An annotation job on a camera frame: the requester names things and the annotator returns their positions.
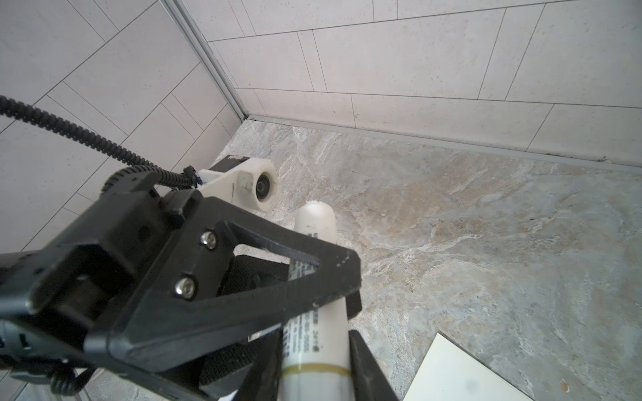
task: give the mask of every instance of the white bottle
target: white bottle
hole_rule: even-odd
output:
[[[297,211],[294,231],[336,243],[336,218],[323,202],[309,201]],[[289,279],[315,267],[290,262]],[[345,298],[291,319],[283,330],[282,401],[353,401]]]

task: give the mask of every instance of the marble floor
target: marble floor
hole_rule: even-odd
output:
[[[536,401],[642,399],[641,175],[257,121],[223,154],[274,162],[275,223],[334,208],[400,399],[438,331]]]

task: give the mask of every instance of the gold band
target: gold band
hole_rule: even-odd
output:
[[[317,371],[322,373],[338,373],[342,376],[351,376],[352,373],[341,366],[330,365],[327,363],[304,363],[300,365],[289,366],[281,370],[281,376],[303,373],[306,371]]]

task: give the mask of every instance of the tiled wall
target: tiled wall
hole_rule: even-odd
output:
[[[0,94],[174,171],[207,168],[240,126],[155,0],[0,2]],[[0,119],[0,252],[39,249],[124,165]]]
[[[184,0],[250,113],[642,166],[639,0]]]

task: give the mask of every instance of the silver screw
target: silver screw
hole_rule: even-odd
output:
[[[192,278],[183,277],[176,282],[174,291],[186,300],[191,299],[196,293],[196,283]]]
[[[200,243],[201,245],[205,245],[207,249],[213,250],[216,248],[216,234],[212,231],[206,231],[203,234],[201,234],[201,239]]]

